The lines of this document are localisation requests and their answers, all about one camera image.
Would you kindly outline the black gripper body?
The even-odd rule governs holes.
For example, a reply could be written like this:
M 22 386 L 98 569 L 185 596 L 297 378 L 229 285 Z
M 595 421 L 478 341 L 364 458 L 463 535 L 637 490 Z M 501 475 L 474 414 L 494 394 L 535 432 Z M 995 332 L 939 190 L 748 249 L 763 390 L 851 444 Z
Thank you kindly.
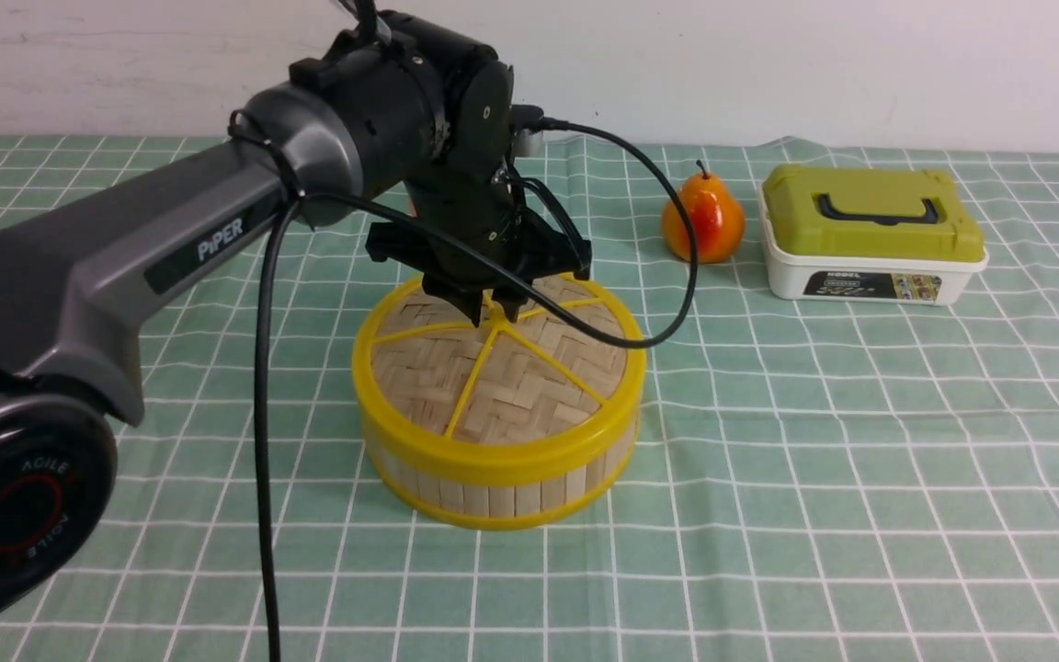
M 478 183 L 446 169 L 430 169 L 403 184 L 417 225 L 429 234 L 467 245 L 518 281 L 533 285 L 555 275 L 591 278 L 591 241 L 536 177 L 511 169 Z M 511 285 L 457 248 L 401 223 L 373 223 L 366 250 L 370 260 L 394 260 L 421 272 L 425 293 L 441 299 L 450 291 L 491 292 Z

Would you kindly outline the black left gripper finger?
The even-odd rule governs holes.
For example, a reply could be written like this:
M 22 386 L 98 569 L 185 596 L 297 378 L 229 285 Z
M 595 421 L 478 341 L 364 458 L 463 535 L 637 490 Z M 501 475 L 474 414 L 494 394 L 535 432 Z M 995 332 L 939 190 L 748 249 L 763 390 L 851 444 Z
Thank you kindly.
M 486 314 L 486 299 L 484 290 L 479 291 L 450 291 L 445 296 L 459 314 L 462 314 L 471 326 L 479 328 Z

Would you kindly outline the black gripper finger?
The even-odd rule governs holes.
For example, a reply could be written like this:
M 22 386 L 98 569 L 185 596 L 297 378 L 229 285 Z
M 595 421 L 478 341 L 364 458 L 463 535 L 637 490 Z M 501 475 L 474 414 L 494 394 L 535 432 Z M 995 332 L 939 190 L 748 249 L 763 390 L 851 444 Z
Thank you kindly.
M 532 306 L 532 285 L 501 285 L 491 290 L 491 302 L 500 307 L 504 318 L 511 324 L 518 322 L 522 310 Z

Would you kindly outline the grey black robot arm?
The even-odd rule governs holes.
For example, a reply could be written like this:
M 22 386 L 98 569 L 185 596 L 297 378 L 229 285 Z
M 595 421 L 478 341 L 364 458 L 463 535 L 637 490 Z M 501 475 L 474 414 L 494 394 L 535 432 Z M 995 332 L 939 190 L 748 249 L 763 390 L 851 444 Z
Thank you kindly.
M 228 120 L 227 142 L 0 229 L 0 612 L 79 552 L 142 422 L 138 335 L 262 234 L 365 211 L 370 260 L 423 273 L 471 322 L 537 280 L 588 276 L 591 243 L 530 210 L 514 159 L 543 130 L 491 46 L 371 1 L 357 25 Z

